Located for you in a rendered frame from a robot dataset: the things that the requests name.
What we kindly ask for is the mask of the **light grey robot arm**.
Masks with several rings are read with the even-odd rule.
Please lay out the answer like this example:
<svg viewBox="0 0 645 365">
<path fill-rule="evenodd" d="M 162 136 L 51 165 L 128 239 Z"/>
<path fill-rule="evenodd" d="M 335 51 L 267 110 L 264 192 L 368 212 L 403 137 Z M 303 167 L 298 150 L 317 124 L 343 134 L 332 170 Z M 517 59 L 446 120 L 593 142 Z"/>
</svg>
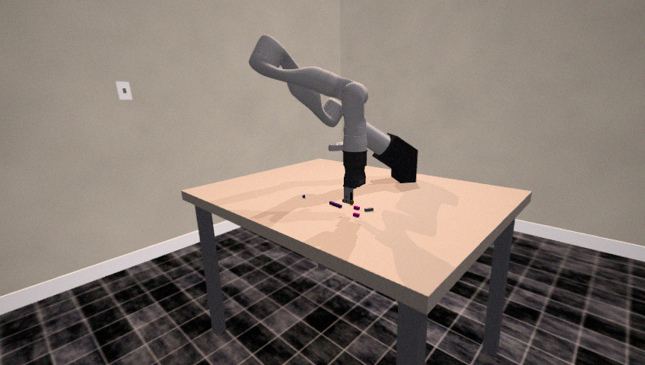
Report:
<svg viewBox="0 0 645 365">
<path fill-rule="evenodd" d="M 344 116 L 344 135 L 367 135 L 367 148 L 378 155 L 388 148 L 390 136 L 367 123 L 364 116 L 364 104 L 369 95 L 364 85 L 322 68 L 301 68 L 288 51 L 269 35 L 259 38 L 249 58 L 249 65 L 261 75 L 287 82 L 291 94 L 325 125 L 335 127 Z M 280 65 L 283 69 L 279 68 Z M 323 106 L 321 94 L 337 98 L 342 103 L 329 98 Z"/>
</svg>

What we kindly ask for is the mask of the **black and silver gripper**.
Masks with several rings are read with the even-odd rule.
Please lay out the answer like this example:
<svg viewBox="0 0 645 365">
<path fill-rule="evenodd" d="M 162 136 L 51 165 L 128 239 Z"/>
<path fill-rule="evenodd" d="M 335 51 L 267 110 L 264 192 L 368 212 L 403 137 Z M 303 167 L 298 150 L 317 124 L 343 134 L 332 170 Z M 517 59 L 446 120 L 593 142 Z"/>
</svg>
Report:
<svg viewBox="0 0 645 365">
<path fill-rule="evenodd" d="M 366 184 L 367 135 L 344 135 L 342 142 L 329 145 L 329 151 L 343 151 L 344 203 L 353 201 L 353 189 Z"/>
</svg>

